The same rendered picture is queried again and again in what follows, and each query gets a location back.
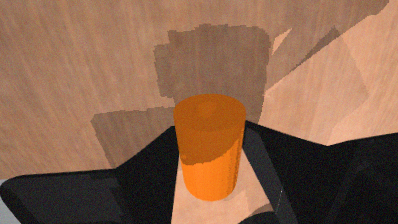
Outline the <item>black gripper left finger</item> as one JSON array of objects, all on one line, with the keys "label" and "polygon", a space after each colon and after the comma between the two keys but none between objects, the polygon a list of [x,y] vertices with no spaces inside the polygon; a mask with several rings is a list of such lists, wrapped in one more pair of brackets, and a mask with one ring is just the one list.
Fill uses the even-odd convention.
[{"label": "black gripper left finger", "polygon": [[15,176],[0,196],[21,224],[171,224],[178,161],[170,126],[117,168]]}]

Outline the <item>orange knob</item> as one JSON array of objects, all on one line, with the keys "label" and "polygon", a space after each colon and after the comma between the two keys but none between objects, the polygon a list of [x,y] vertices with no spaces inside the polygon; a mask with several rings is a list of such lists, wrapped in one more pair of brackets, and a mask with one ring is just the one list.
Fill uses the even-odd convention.
[{"label": "orange knob", "polygon": [[200,200],[229,196],[237,182],[246,108],[235,98],[199,94],[173,110],[183,179]]}]

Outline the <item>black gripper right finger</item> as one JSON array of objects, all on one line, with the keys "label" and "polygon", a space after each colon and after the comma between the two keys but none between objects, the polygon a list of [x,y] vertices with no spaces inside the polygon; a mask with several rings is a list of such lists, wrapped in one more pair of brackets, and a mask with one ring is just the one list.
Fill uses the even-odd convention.
[{"label": "black gripper right finger", "polygon": [[398,132],[326,146],[246,120],[242,150],[280,224],[333,224],[361,169],[398,161]]}]

